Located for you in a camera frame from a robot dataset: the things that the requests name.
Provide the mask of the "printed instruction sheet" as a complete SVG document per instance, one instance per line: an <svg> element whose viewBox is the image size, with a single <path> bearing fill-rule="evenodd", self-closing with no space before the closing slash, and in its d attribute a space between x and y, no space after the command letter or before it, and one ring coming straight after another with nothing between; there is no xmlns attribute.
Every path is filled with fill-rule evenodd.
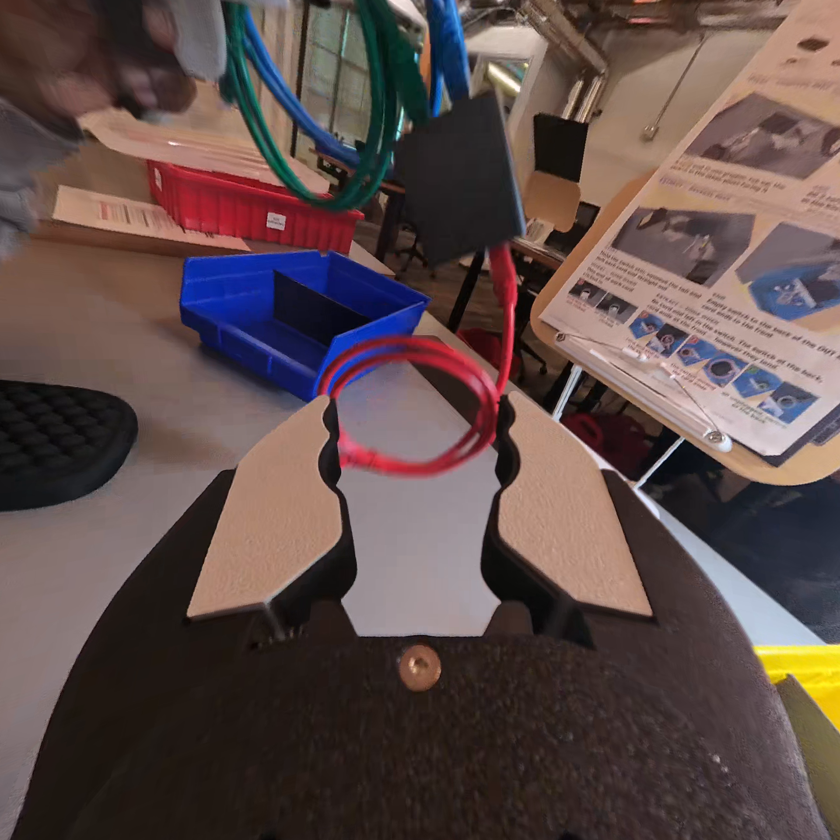
<svg viewBox="0 0 840 840"><path fill-rule="evenodd" d="M772 467L838 425L838 2L799 2L539 313L644 407Z"/></svg>

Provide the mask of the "black mesh pad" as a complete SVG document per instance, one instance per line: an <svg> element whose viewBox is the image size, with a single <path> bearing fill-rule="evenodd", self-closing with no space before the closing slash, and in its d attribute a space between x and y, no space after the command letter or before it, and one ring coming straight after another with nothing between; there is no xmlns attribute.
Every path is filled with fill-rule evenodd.
<svg viewBox="0 0 840 840"><path fill-rule="evenodd" d="M139 432L105 392L1 380L1 512L54 507L106 485Z"/></svg>

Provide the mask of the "person's left hand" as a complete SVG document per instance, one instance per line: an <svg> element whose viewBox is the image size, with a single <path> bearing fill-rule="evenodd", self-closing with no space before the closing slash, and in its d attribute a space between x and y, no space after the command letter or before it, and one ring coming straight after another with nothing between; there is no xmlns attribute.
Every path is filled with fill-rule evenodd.
<svg viewBox="0 0 840 840"><path fill-rule="evenodd" d="M2 99L44 123L133 100L142 111L183 112L196 83L181 69L117 56L91 2L1 2Z"/></svg>

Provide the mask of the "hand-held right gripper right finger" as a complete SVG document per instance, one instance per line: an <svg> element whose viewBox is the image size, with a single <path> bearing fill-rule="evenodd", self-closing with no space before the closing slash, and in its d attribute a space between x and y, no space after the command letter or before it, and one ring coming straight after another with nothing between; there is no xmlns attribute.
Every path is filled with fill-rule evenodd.
<svg viewBox="0 0 840 840"><path fill-rule="evenodd" d="M500 401L496 477L480 571L499 601L533 621L654 618L602 470L519 392Z"/></svg>

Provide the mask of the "pale flat packets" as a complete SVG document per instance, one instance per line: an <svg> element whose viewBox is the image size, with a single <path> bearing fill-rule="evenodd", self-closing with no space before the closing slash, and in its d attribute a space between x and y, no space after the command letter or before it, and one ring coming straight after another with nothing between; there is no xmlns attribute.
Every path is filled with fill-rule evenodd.
<svg viewBox="0 0 840 840"><path fill-rule="evenodd" d="M229 108L165 114L156 122L111 108L81 118L80 126L112 151L134 158L281 185L244 121Z"/></svg>

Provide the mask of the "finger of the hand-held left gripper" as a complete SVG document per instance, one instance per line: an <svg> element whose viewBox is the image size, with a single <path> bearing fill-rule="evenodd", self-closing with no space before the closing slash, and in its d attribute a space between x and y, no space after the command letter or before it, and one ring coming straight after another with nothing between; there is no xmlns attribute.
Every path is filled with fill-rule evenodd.
<svg viewBox="0 0 840 840"><path fill-rule="evenodd" d="M185 74L219 81L227 63L221 1L174 1L175 57Z"/></svg>

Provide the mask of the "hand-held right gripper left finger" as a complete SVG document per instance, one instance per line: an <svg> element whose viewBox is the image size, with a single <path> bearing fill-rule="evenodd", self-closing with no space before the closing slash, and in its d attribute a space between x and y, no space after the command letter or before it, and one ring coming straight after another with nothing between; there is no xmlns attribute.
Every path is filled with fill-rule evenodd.
<svg viewBox="0 0 840 840"><path fill-rule="evenodd" d="M316 602L340 602L358 571L339 488L340 425L321 395L239 462L186 617L265 612L307 621Z"/></svg>

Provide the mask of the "red plastic bin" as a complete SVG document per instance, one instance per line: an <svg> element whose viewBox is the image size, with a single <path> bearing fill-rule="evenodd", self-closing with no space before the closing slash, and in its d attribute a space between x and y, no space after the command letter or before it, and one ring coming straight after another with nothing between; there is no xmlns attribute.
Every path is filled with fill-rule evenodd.
<svg viewBox="0 0 840 840"><path fill-rule="evenodd" d="M181 228L205 235L350 252L360 210L330 212L279 185L147 161L154 200Z"/></svg>

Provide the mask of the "cardboard box with label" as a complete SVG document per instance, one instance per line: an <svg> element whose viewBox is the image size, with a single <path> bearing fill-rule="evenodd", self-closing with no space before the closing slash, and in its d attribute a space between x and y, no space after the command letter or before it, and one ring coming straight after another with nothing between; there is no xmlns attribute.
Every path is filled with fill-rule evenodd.
<svg viewBox="0 0 840 840"><path fill-rule="evenodd" d="M153 203L59 185L33 238L157 256L193 257L251 252L241 238L179 226Z"/></svg>

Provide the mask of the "blue plastic bin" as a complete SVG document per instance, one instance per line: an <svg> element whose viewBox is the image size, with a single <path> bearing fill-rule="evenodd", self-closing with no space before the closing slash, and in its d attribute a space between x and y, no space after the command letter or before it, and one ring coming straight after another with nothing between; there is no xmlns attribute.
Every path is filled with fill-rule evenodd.
<svg viewBox="0 0 840 840"><path fill-rule="evenodd" d="M340 253L190 258L180 312L207 348L307 403L366 340L412 335L429 297Z"/></svg>

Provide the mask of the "black ethernet port box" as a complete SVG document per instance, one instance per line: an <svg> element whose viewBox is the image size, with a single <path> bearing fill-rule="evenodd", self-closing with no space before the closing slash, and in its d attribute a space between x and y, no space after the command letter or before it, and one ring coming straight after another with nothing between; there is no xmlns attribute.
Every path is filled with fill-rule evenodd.
<svg viewBox="0 0 840 840"><path fill-rule="evenodd" d="M397 142L395 178L431 267L524 234L505 128L496 94L486 91L457 101Z"/></svg>

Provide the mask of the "yellow plastic bin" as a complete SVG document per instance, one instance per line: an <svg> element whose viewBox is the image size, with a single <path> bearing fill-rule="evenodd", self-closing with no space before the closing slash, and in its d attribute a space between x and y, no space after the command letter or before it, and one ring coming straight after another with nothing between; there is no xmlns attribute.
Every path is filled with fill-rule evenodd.
<svg viewBox="0 0 840 840"><path fill-rule="evenodd" d="M839 838L839 646L756 647L794 734L829 837Z"/></svg>

